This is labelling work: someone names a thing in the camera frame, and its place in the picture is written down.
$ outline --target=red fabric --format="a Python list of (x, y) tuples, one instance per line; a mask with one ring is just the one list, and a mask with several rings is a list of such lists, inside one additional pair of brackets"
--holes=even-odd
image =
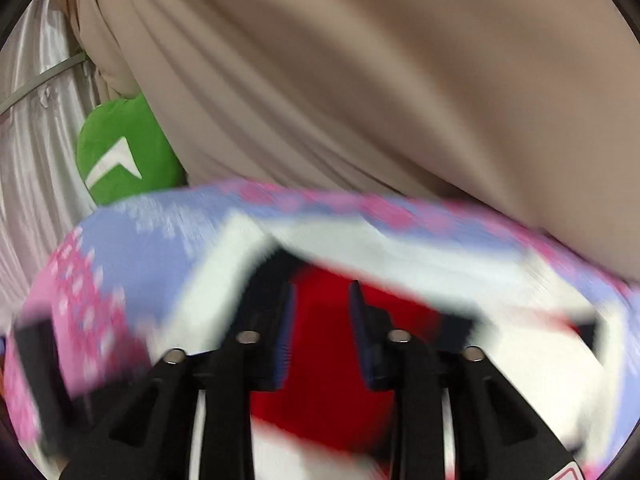
[[(305, 440), (366, 452), (385, 436), (393, 393), (372, 393), (362, 381), (348, 309), (351, 280), (315, 267), (296, 276), (289, 375), (280, 391), (253, 394), (252, 415)], [(362, 290), (398, 328), (426, 339), (436, 332), (436, 311), (374, 286)]]

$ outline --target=silver satin fabric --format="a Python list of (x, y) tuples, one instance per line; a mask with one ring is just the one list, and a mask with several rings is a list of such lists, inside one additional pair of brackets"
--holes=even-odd
[[(57, 1), (34, 1), (0, 51), (0, 101), (77, 51)], [(95, 209), (75, 162), (98, 104), (94, 71), (88, 62), (68, 70), (0, 116), (0, 333), (50, 253)]]

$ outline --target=white arrow logo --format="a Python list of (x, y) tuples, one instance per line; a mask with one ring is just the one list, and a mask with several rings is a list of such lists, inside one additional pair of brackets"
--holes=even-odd
[(109, 148), (109, 151), (106, 152), (98, 162), (95, 163), (95, 166), (86, 176), (86, 180), (84, 183), (91, 189), (95, 186), (95, 183), (98, 182), (102, 177), (104, 177), (107, 173), (109, 173), (116, 166), (122, 166), (125, 170), (129, 171), (133, 176), (142, 179), (142, 175), (140, 174), (140, 170), (136, 166), (136, 161), (133, 160), (133, 155), (131, 154), (131, 149), (129, 148), (129, 143), (125, 137), (121, 137), (118, 139), (113, 146)]

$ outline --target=gray cable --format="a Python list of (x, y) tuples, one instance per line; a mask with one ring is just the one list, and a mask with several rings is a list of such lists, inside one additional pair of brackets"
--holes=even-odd
[(74, 67), (83, 61), (86, 61), (88, 57), (84, 52), (80, 54), (76, 54), (69, 59), (65, 59), (63, 62), (58, 63), (57, 65), (52, 66), (48, 70), (45, 70), (42, 74), (34, 77), (27, 84), (22, 85), (18, 88), (14, 93), (9, 95), (7, 99), (0, 103), (0, 115), (4, 114), (9, 108), (15, 105), (20, 99), (28, 95), (30, 92), (34, 91), (38, 86), (46, 83), (50, 79), (53, 79), (55, 76), (62, 74), (65, 70), (69, 70), (71, 67)]

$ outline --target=pink and blue patterned fabric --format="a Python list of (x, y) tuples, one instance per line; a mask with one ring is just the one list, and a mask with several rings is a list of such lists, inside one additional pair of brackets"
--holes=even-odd
[[(145, 330), (162, 325), (233, 210), (255, 219), (359, 217), (382, 233), (514, 259), (537, 251), (592, 304), (616, 298), (627, 307), (623, 397), (610, 459), (640, 418), (640, 289), (481, 206), (290, 190), (244, 180), (129, 198), (98, 210), (66, 237), (34, 283), (22, 315), (49, 309), (72, 395), (103, 384), (123, 367), (148, 366)], [(38, 417), (11, 339), (5, 385), (18, 437), (33, 441), (40, 432)]]

